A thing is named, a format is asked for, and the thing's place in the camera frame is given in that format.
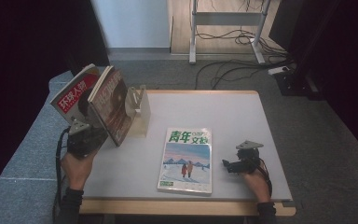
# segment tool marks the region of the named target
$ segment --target white wall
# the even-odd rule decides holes
[[[107,48],[169,48],[168,0],[91,0]]]

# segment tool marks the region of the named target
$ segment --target gray carpet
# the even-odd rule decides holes
[[[193,90],[198,71],[212,61],[112,61],[128,86]],[[209,90],[217,66],[205,69],[199,90]],[[281,96],[267,71],[237,70],[218,90],[258,91],[272,137],[296,202],[293,217],[279,223],[358,223],[358,142],[325,101]],[[70,73],[50,81],[50,96],[33,127],[0,176],[0,223],[50,223],[54,190],[54,153],[66,126],[48,104],[70,80]],[[117,216],[116,223],[241,223],[240,217]]]

